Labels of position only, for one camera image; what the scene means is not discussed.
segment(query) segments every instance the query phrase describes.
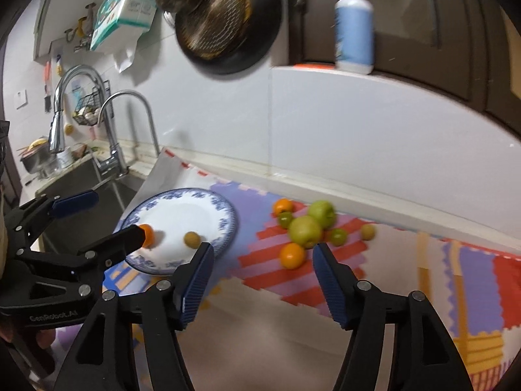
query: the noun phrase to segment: sink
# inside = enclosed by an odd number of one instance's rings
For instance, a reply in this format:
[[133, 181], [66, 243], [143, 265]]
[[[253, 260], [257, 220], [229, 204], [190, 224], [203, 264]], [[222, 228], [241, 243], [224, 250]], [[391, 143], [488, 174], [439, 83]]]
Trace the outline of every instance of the sink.
[[[49, 197], [69, 197], [92, 189], [99, 183], [95, 169], [92, 160], [86, 161], [41, 189], [41, 193]], [[95, 207], [64, 219], [54, 220], [41, 235], [40, 246], [44, 251], [75, 255], [86, 245], [110, 235], [123, 213], [123, 207], [128, 206], [143, 182], [140, 178], [126, 175], [101, 186], [96, 190], [100, 201]]]

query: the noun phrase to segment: plate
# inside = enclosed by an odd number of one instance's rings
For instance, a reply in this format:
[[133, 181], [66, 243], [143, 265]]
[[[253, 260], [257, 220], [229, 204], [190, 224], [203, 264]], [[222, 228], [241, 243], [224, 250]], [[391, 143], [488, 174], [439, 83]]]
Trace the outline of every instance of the plate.
[[179, 188], [142, 202], [119, 229], [132, 224], [152, 226], [155, 243], [150, 249], [140, 248], [128, 255], [127, 263], [149, 275], [167, 276], [195, 254], [183, 241], [187, 232], [197, 232], [204, 242], [212, 244], [217, 257], [233, 239], [237, 217], [222, 195], [202, 188]]

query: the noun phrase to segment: kitchen faucet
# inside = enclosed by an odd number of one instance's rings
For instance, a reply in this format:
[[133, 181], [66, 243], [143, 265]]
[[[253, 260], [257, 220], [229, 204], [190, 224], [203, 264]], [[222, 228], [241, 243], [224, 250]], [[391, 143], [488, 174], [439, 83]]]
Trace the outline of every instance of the kitchen faucet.
[[[62, 152], [65, 150], [65, 136], [63, 134], [63, 94], [72, 78], [78, 75], [85, 75], [94, 82], [94, 86], [100, 94], [101, 102], [105, 103], [108, 98], [105, 87], [103, 86], [103, 80], [101, 79], [100, 74], [93, 67], [78, 65], [65, 72], [56, 87], [56, 92], [54, 93], [54, 117], [50, 124], [49, 132], [49, 149], [52, 153]], [[110, 157], [100, 162], [100, 172], [101, 174], [104, 174], [109, 170], [117, 168], [119, 176], [126, 175], [128, 173], [128, 166], [123, 157], [123, 151], [116, 139], [114, 121], [109, 112], [103, 111], [103, 115], [105, 128], [107, 130], [108, 143], [110, 146]]]
[[133, 90], [123, 90], [123, 91], [118, 91], [118, 92], [114, 93], [113, 95], [108, 97], [105, 100], [105, 103], [103, 103], [103, 105], [101, 106], [100, 113], [98, 114], [97, 124], [100, 125], [100, 120], [101, 120], [102, 116], [104, 114], [106, 114], [108, 104], [115, 98], [118, 98], [122, 95], [129, 95], [129, 96], [135, 97], [143, 103], [143, 106], [145, 107], [145, 110], [147, 111], [148, 126], [150, 127], [150, 134], [152, 135], [152, 141], [154, 142], [156, 157], [159, 157], [160, 156], [160, 145], [157, 141], [156, 127], [154, 126], [154, 119], [152, 118], [152, 109], [150, 109], [150, 104], [148, 103], [147, 99], [145, 98], [145, 96], [143, 94], [138, 93], [137, 91], [133, 91]]

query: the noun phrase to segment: plastic bottle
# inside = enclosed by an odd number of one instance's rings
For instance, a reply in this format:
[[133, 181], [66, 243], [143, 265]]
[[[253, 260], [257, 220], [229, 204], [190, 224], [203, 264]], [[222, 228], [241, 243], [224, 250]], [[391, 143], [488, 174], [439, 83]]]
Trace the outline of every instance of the plastic bottle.
[[336, 5], [337, 68], [367, 75], [373, 70], [373, 5], [340, 0]]

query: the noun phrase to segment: blue label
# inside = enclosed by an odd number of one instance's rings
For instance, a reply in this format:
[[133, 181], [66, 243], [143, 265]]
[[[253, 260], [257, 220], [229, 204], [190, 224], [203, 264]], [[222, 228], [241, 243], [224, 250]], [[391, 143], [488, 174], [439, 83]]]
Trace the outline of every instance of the blue label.
[[373, 13], [358, 7], [338, 7], [337, 60], [373, 64]]

